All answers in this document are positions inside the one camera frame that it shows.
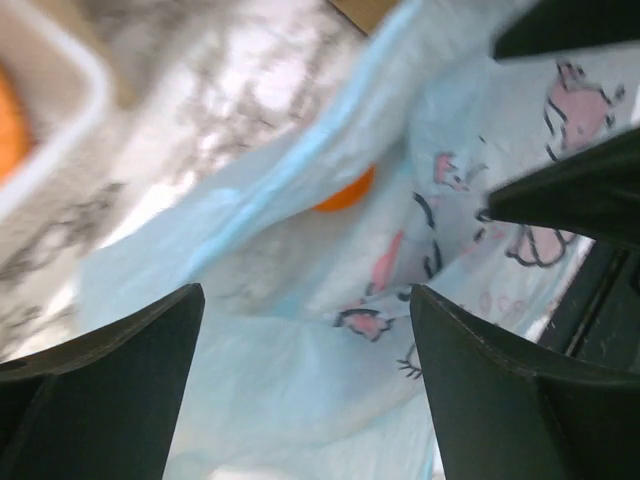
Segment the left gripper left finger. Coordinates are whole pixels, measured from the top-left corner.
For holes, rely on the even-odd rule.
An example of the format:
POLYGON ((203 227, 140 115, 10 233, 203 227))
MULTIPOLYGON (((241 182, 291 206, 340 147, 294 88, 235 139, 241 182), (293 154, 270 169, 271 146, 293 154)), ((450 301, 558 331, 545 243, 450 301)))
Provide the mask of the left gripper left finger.
POLYGON ((4 479, 159 479, 205 299, 179 288, 121 320, 1 365, 4 479))

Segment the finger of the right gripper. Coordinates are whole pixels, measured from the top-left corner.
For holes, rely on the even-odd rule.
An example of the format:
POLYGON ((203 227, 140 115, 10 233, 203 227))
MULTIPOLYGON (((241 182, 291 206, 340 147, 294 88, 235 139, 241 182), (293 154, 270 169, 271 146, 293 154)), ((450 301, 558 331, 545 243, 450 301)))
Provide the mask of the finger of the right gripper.
POLYGON ((541 0, 495 38, 496 60, 639 39, 639 0, 541 0))
POLYGON ((504 185, 488 195, 498 221, 554 228, 639 248, 639 130, 504 185))

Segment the light blue plastic bag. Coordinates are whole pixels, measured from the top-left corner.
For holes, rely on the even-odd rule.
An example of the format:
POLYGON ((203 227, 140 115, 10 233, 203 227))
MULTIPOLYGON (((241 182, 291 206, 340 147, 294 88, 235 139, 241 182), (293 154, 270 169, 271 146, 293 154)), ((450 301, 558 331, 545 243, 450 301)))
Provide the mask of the light blue plastic bag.
POLYGON ((496 60, 535 1, 423 1, 310 125, 201 180, 85 262, 84 330, 187 283, 205 296, 168 479, 428 479, 409 295, 530 336, 586 249, 485 211, 493 187, 637 118, 639 39, 496 60), (350 208, 314 206, 376 167, 350 208))

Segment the orange toy carrot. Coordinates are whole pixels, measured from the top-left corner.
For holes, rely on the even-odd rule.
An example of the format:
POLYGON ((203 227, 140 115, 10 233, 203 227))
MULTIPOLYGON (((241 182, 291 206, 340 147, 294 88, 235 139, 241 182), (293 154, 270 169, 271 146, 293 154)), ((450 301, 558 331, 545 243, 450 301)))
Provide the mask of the orange toy carrot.
POLYGON ((370 167, 358 180, 313 207, 315 211, 332 213, 352 207, 371 190, 376 167, 370 167))

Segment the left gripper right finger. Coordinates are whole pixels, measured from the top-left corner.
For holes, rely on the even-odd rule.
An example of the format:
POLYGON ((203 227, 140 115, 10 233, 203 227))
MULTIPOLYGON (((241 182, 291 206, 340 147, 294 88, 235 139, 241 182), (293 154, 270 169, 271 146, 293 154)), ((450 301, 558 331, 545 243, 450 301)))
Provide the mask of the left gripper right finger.
POLYGON ((638 374, 541 347, 427 286, 410 311, 446 478, 638 478, 638 374))

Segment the brown burlap tote bag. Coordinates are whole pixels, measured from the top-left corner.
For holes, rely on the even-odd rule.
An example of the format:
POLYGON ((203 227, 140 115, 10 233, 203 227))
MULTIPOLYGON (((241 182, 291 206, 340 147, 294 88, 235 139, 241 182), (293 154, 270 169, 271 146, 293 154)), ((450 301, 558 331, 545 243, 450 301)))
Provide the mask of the brown burlap tote bag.
POLYGON ((329 0, 328 3, 367 36, 391 38, 406 29, 423 1, 329 0))

